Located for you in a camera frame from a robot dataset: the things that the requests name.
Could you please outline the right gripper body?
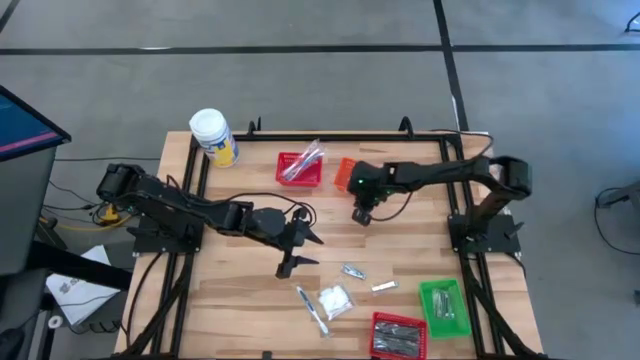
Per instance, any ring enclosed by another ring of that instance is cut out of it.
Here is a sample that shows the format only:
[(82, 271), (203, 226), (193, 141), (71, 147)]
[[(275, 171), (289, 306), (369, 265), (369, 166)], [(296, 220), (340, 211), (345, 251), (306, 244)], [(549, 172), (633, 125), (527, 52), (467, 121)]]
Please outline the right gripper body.
[(385, 184), (388, 172), (365, 161), (355, 163), (348, 181), (348, 193), (354, 196), (352, 219), (368, 226), (372, 221), (371, 212), (381, 202), (385, 202), (391, 190)]

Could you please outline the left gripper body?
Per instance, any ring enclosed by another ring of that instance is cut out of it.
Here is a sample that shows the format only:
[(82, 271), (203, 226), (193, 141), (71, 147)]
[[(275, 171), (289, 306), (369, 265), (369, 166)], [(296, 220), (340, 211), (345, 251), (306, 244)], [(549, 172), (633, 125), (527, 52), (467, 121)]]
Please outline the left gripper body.
[(286, 279), (291, 276), (294, 268), (292, 267), (290, 260), (293, 256), (293, 250), (295, 247), (300, 247), (304, 244), (303, 227), (306, 225), (304, 219), (307, 216), (307, 211), (300, 208), (293, 212), (291, 220), (285, 225), (284, 232), (279, 237), (281, 250), (283, 251), (283, 259), (277, 267), (275, 276), (278, 279)]

